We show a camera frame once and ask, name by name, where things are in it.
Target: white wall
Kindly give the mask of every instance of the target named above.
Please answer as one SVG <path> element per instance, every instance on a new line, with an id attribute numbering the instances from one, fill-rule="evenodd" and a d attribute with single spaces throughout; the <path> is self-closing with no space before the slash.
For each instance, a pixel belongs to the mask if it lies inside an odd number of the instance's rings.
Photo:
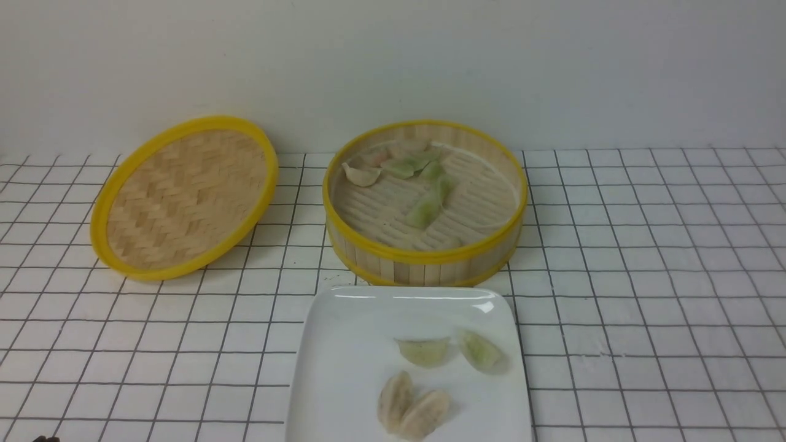
<path id="1" fill-rule="evenodd" d="M 194 116 L 332 152 L 456 120 L 511 148 L 786 145 L 784 0 L 1 0 L 0 151 Z"/>

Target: square plate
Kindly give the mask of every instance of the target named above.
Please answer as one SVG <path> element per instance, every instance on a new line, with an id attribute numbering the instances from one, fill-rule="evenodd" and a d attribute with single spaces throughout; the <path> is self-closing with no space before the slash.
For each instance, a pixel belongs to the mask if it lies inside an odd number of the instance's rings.
<path id="1" fill-rule="evenodd" d="M 399 354 L 398 339 L 455 337 L 472 330 L 504 353 L 500 373 L 472 368 L 451 342 L 446 362 L 424 369 Z M 508 303 L 482 289 L 336 287 L 316 296 L 297 357 L 286 442 L 397 440 L 376 418 L 387 379 L 412 376 L 415 394 L 444 389 L 446 421 L 427 442 L 532 441 L 527 379 Z"/>

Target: bamboo steamer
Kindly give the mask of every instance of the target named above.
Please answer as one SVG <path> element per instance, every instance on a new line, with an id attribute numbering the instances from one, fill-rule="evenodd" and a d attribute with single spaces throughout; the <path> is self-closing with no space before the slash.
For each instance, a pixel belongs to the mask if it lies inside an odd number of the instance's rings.
<path id="1" fill-rule="evenodd" d="M 191 120 L 132 153 L 101 189 L 90 238 L 128 278 L 177 278 L 216 260 L 273 199 L 278 162 L 267 136 L 232 116 Z"/>
<path id="2" fill-rule="evenodd" d="M 347 181 L 341 164 L 398 140 L 429 140 L 457 185 L 425 230 L 405 223 L 424 179 L 383 172 L 370 187 Z M 325 173 L 322 197 L 336 255 L 374 285 L 472 286 L 499 271 L 516 251 L 527 205 L 519 161 L 492 137 L 470 127 L 434 120 L 379 127 L 344 146 Z"/>

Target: bamboo steamer lid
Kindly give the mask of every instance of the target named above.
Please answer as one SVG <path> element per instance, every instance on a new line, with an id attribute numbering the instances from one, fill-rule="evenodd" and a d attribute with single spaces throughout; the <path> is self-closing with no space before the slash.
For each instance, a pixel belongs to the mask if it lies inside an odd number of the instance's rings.
<path id="1" fill-rule="evenodd" d="M 90 236 L 98 257 L 129 278 L 182 276 L 235 246 L 256 224 L 277 159 L 253 123 L 189 121 L 125 160 L 98 197 Z"/>

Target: steamed dumpling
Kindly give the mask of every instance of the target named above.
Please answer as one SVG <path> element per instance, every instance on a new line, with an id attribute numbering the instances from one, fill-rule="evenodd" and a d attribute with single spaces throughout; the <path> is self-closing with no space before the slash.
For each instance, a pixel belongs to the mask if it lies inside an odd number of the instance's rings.
<path id="1" fill-rule="evenodd" d="M 347 180 L 352 184 L 360 187 L 371 186 L 379 179 L 380 173 L 382 173 L 382 169 L 356 169 L 347 163 L 342 163 L 341 167 L 344 169 L 344 174 L 347 176 Z"/>

